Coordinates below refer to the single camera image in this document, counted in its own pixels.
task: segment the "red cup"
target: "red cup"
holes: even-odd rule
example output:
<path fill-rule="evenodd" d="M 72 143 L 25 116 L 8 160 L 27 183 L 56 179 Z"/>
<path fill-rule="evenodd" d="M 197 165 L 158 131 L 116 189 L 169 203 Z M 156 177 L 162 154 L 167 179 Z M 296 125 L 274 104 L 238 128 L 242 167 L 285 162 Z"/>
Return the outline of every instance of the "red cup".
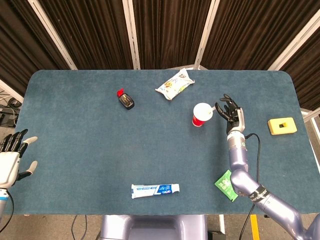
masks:
<path fill-rule="evenodd" d="M 206 121 L 213 116 L 213 108 L 204 102 L 198 103 L 193 108 L 192 124 L 196 127 L 201 127 Z"/>

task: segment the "yellow sponge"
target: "yellow sponge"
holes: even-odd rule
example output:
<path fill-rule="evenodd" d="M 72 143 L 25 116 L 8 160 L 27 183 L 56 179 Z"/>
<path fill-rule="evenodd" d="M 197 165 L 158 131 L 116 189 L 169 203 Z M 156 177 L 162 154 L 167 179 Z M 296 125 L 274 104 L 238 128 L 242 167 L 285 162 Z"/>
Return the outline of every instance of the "yellow sponge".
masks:
<path fill-rule="evenodd" d="M 270 119 L 268 126 L 272 135 L 293 134 L 297 131 L 295 121 L 292 117 Z"/>

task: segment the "brown curtain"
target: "brown curtain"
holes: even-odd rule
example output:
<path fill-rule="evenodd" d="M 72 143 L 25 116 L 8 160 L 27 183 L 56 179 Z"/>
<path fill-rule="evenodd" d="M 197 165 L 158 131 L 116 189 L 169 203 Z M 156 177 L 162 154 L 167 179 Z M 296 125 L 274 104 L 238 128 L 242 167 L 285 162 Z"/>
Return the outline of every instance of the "brown curtain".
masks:
<path fill-rule="evenodd" d="M 201 65 L 267 70 L 319 8 L 319 0 L 221 0 Z"/>
<path fill-rule="evenodd" d="M 120 0 L 41 0 L 78 69 L 133 69 Z"/>
<path fill-rule="evenodd" d="M 133 0 L 141 69 L 195 63 L 211 0 Z"/>
<path fill-rule="evenodd" d="M 320 28 L 281 70 L 290 74 L 302 108 L 315 110 L 320 107 Z"/>
<path fill-rule="evenodd" d="M 0 79 L 22 96 L 40 69 L 69 69 L 27 1 L 0 0 Z"/>

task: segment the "gray floor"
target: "gray floor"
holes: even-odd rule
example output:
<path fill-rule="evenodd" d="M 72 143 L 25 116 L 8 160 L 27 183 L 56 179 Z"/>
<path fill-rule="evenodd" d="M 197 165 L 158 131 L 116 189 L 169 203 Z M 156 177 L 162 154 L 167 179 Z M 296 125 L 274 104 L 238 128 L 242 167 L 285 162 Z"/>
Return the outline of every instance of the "gray floor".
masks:
<path fill-rule="evenodd" d="M 306 129 L 313 146 L 317 159 L 320 160 L 320 145 L 313 131 L 311 123 L 306 124 Z M 0 140 L 6 135 L 13 133 L 14 129 L 0 127 Z M 224 215 L 225 231 L 227 240 L 237 240 L 246 218 L 246 214 Z M 315 218 L 316 214 L 302 215 L 303 224 L 307 228 Z M 71 225 L 74 215 L 14 215 L 10 224 L 0 234 L 0 240 L 72 240 Z M 102 217 L 100 215 L 87 216 L 87 232 L 85 240 L 95 240 L 100 231 Z M 278 226 L 272 219 L 257 216 L 259 235 L 261 240 L 290 240 L 289 235 Z M 219 216 L 208 215 L 208 229 L 219 230 Z M 75 238 L 79 240 L 85 231 L 85 218 L 78 216 L 74 224 Z M 243 240 L 251 240 L 252 231 L 250 221 L 243 234 Z"/>

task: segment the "robotic hand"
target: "robotic hand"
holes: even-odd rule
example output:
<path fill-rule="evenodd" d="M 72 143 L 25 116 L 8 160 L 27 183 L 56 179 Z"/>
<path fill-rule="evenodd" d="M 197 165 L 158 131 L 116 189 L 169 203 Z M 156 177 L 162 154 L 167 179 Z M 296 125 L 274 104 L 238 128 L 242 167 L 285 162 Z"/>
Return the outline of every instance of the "robotic hand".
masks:
<path fill-rule="evenodd" d="M 320 214 L 318 214 L 308 229 L 302 223 L 301 215 L 293 206 L 268 191 L 255 181 L 248 173 L 247 149 L 245 136 L 244 112 L 241 107 L 224 94 L 221 101 L 226 102 L 223 111 L 218 103 L 217 112 L 227 121 L 226 134 L 229 147 L 229 163 L 231 169 L 230 181 L 234 191 L 249 199 L 265 212 L 270 218 L 282 226 L 295 240 L 320 240 Z"/>
<path fill-rule="evenodd" d="M 0 221 L 10 194 L 8 189 L 16 181 L 30 176 L 36 170 L 37 161 L 33 161 L 28 170 L 19 172 L 20 160 L 28 145 L 34 143 L 38 138 L 30 137 L 22 142 L 22 138 L 28 132 L 27 129 L 9 134 L 0 143 Z"/>

